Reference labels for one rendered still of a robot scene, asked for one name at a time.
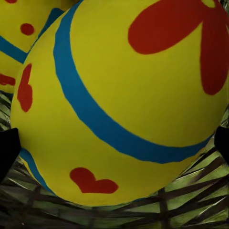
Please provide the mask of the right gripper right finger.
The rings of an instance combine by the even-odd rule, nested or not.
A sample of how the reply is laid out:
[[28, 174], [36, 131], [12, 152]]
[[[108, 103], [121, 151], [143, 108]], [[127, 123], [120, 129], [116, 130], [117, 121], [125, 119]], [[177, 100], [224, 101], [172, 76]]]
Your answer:
[[218, 127], [214, 134], [214, 143], [226, 163], [229, 165], [229, 129]]

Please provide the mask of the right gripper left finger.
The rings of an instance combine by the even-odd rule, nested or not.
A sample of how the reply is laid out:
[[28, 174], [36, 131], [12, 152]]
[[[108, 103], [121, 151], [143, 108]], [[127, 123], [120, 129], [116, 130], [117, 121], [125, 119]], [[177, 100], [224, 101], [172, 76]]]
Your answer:
[[0, 184], [15, 159], [19, 157], [20, 151], [21, 145], [17, 128], [0, 132]]

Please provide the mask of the easter egg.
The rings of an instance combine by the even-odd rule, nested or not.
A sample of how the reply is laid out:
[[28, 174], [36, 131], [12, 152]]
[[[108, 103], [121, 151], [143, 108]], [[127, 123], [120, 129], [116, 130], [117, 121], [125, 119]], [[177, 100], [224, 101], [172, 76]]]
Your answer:
[[41, 35], [10, 109], [19, 158], [75, 204], [135, 202], [204, 151], [229, 103], [218, 0], [79, 0]]
[[0, 91], [13, 97], [18, 74], [41, 35], [79, 0], [0, 0]]

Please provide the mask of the wicker basket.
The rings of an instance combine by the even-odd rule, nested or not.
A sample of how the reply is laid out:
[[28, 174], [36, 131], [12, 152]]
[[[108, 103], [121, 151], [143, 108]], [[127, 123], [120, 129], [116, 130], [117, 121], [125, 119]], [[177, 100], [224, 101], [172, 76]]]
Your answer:
[[[226, 6], [228, 4], [229, 0], [218, 0], [220, 4], [226, 9]], [[12, 96], [0, 91], [1, 94], [6, 96], [10, 102], [12, 102]], [[5, 107], [10, 111], [11, 109], [11, 103], [8, 103], [4, 99], [0, 97], [0, 102], [2, 102]], [[229, 103], [227, 105], [226, 110], [229, 108]], [[0, 110], [4, 115], [7, 115], [5, 112]], [[9, 115], [7, 115], [9, 116]], [[7, 118], [7, 116], [5, 116]], [[8, 119], [8, 118], [7, 118]], [[8, 119], [9, 120], [9, 119]], [[9, 120], [10, 121], [10, 120]], [[4, 119], [0, 117], [0, 122], [8, 127], [8, 129], [11, 129], [10, 122], [8, 123]], [[227, 125], [227, 128], [229, 127], [229, 117], [225, 119], [223, 122], [220, 122], [219, 127], [223, 127], [223, 125]], [[0, 126], [0, 132], [6, 131]], [[195, 164], [191, 166], [189, 170], [187, 170], [183, 175], [180, 175], [177, 179], [175, 179], [173, 182], [166, 185], [164, 188], [161, 188], [158, 190], [158, 194], [144, 197], [140, 200], [137, 200], [133, 202], [132, 204], [127, 204], [126, 206], [114, 209], [112, 211], [107, 210], [99, 210], [99, 207], [93, 207], [92, 210], [86, 210], [83, 208], [80, 208], [74, 205], [71, 205], [67, 202], [71, 201], [65, 201], [62, 198], [58, 196], [49, 196], [49, 195], [42, 195], [40, 194], [40, 191], [42, 190], [43, 186], [32, 176], [27, 175], [21, 170], [28, 171], [26, 169], [26, 166], [17, 160], [14, 161], [14, 163], [11, 166], [11, 169], [17, 171], [20, 174], [16, 174], [13, 172], [8, 172], [5, 176], [4, 180], [0, 184], [0, 197], [5, 199], [0, 199], [0, 206], [9, 208], [11, 210], [14, 210], [16, 212], [19, 212], [19, 215], [17, 218], [13, 218], [6, 213], [0, 211], [0, 226], [6, 227], [6, 229], [106, 229], [106, 228], [100, 228], [96, 227], [96, 219], [105, 219], [105, 218], [142, 218], [138, 219], [136, 221], [130, 221], [125, 224], [120, 224], [114, 227], [110, 227], [109, 229], [127, 229], [131, 227], [136, 226], [142, 226], [142, 225], [148, 225], [153, 224], [158, 221], [161, 221], [162, 229], [172, 229], [170, 225], [170, 218], [176, 217], [178, 215], [182, 215], [184, 213], [191, 212], [196, 209], [203, 208], [205, 206], [210, 206], [205, 211], [201, 212], [188, 222], [184, 223], [180, 227], [176, 227], [174, 229], [210, 229], [214, 228], [216, 226], [220, 226], [223, 224], [228, 224], [229, 219], [222, 219], [217, 221], [211, 221], [211, 222], [205, 222], [200, 223], [205, 219], [208, 219], [212, 217], [213, 215], [229, 208], [229, 194], [218, 196], [215, 198], [210, 198], [207, 200], [203, 200], [201, 202], [201, 199], [207, 197], [208, 195], [214, 193], [218, 189], [222, 188], [223, 186], [229, 184], [229, 174], [212, 179], [209, 181], [201, 182], [198, 184], [196, 183], [198, 180], [202, 179], [204, 176], [211, 173], [213, 170], [218, 168], [219, 166], [226, 163], [225, 159], [222, 155], [218, 156], [215, 160], [213, 160], [209, 165], [207, 165], [204, 168], [195, 170], [191, 173], [188, 173], [190, 170], [195, 168], [200, 162], [205, 160], [208, 156], [210, 156], [213, 152], [215, 152], [217, 148], [214, 146], [214, 148], [210, 149], [209, 151], [202, 152], [199, 157], [202, 156], [200, 160], [198, 160]], [[202, 170], [203, 169], [203, 170]], [[185, 185], [183, 188], [179, 188], [173, 191], [166, 192], [165, 188], [170, 187], [172, 184], [174, 184], [178, 179], [190, 175], [192, 173], [195, 173], [199, 170], [202, 170], [195, 178], [193, 178], [187, 185]], [[19, 180], [22, 182], [35, 184], [35, 189], [29, 190], [22, 185], [18, 184], [17, 182], [13, 181], [12, 179]], [[194, 184], [194, 185], [192, 185]], [[208, 188], [208, 189], [206, 189]], [[194, 191], [206, 189], [202, 193], [198, 194], [179, 208], [176, 208], [174, 210], [168, 211], [168, 205], [167, 201], [182, 196]], [[3, 190], [19, 194], [25, 197], [28, 197], [26, 203], [21, 202], [20, 200], [10, 196], [9, 194], [5, 193]], [[45, 201], [50, 202], [53, 204], [57, 204], [64, 207], [69, 207], [72, 209], [65, 209], [65, 208], [32, 208], [35, 201]], [[124, 210], [136, 208], [139, 206], [144, 206], [148, 204], [153, 204], [159, 202], [160, 205], [160, 213], [146, 213], [146, 212], [126, 212]], [[30, 216], [36, 219], [40, 219], [43, 221], [46, 221], [48, 223], [51, 223], [53, 225], [49, 224], [23, 224], [24, 219], [26, 216]], [[81, 224], [77, 224], [75, 222], [62, 219], [60, 217], [79, 217], [79, 218], [89, 218], [88, 226], [84, 226]]]

